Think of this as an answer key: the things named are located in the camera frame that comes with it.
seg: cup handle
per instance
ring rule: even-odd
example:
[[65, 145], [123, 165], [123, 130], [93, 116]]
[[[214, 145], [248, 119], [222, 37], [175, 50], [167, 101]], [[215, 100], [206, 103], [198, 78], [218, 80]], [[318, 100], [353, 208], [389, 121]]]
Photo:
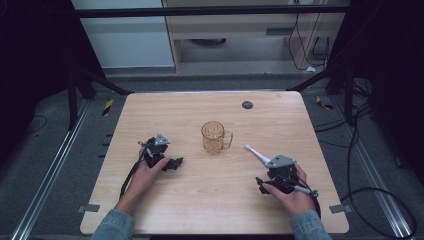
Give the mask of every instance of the cup handle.
[[231, 142], [233, 141], [233, 133], [232, 132], [229, 132], [229, 131], [225, 131], [225, 134], [224, 134], [224, 139], [225, 138], [230, 138], [230, 142], [229, 143], [224, 143], [223, 145], [222, 145], [222, 148], [223, 149], [228, 149], [228, 148], [230, 148], [230, 146], [231, 146]]

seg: wooden table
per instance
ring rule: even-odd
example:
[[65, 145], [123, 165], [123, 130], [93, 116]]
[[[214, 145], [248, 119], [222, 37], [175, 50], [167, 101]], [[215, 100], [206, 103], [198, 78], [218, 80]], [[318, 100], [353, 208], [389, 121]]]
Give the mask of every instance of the wooden table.
[[[242, 102], [251, 101], [252, 109]], [[206, 153], [201, 127], [222, 123], [234, 133], [230, 149]], [[301, 95], [297, 92], [138, 93], [128, 96], [90, 199], [98, 212], [86, 212], [83, 233], [93, 233], [115, 206], [122, 183], [140, 146], [162, 133], [171, 140], [165, 155], [184, 157], [176, 170], [162, 172], [135, 215], [140, 234], [285, 234], [289, 216], [271, 195], [262, 195], [255, 177], [267, 168], [247, 150], [295, 158], [319, 192], [322, 221], [330, 233], [347, 232], [340, 204]]]

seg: white wall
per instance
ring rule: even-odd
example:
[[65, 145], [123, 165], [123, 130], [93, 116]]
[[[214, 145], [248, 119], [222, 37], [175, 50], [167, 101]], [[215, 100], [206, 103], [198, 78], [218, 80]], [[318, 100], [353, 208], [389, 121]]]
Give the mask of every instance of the white wall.
[[[160, 0], [72, 0], [75, 9], [162, 7]], [[164, 17], [81, 19], [102, 68], [173, 67]]]

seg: gray floor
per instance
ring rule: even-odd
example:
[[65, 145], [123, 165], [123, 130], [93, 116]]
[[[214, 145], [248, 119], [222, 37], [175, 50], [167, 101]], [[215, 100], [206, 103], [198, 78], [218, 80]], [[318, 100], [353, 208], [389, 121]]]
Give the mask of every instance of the gray floor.
[[[113, 78], [111, 81], [125, 89], [136, 92], [147, 91], [203, 91], [203, 90], [283, 90], [308, 79], [313, 73], [297, 70], [282, 39], [227, 39], [223, 45], [206, 46], [187, 41], [178, 73], [147, 74], [143, 78]], [[87, 118], [69, 152], [53, 189], [42, 208], [31, 232], [34, 239], [85, 239], [79, 230], [82, 214], [76, 211], [79, 205], [87, 204], [100, 171], [103, 155], [118, 121], [125, 96], [94, 84], [98, 92], [90, 100]], [[321, 81], [302, 93], [313, 125], [340, 120], [337, 110], [327, 110], [316, 103], [316, 96], [330, 104], [342, 99], [342, 94], [328, 98]], [[101, 116], [108, 99], [114, 99], [108, 116]], [[357, 106], [365, 99], [356, 97]], [[31, 200], [37, 192], [50, 163], [63, 141], [67, 126], [67, 95], [60, 92], [38, 104], [37, 115], [29, 126], [29, 132], [11, 156], [12, 165], [0, 175], [0, 239], [8, 239], [16, 228]], [[372, 158], [388, 190], [401, 197], [414, 213], [419, 226], [424, 214], [424, 188], [408, 168], [398, 168], [395, 156], [381, 133], [372, 113], [359, 120], [358, 132], [368, 155]], [[347, 153], [350, 136], [346, 128], [317, 133], [325, 159], [340, 197], [347, 194]], [[361, 157], [352, 153], [352, 189], [370, 186]], [[379, 229], [393, 234], [386, 213], [380, 207], [375, 193], [355, 196], [361, 213]], [[356, 215], [347, 214], [350, 230], [334, 236], [335, 239], [387, 239], [370, 229]], [[283, 236], [268, 236], [266, 239], [284, 239]], [[416, 239], [424, 239], [419, 228]]]

